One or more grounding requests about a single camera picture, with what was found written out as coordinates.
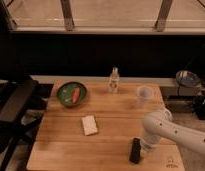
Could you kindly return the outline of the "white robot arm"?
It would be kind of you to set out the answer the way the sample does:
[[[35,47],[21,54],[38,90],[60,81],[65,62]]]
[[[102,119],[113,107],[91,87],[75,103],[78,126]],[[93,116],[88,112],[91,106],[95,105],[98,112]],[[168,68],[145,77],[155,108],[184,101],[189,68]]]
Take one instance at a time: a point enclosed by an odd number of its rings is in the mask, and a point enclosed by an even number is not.
[[[172,113],[168,109],[146,114],[141,123],[140,145],[143,150],[153,151],[164,137],[205,157],[205,132],[173,123]]]

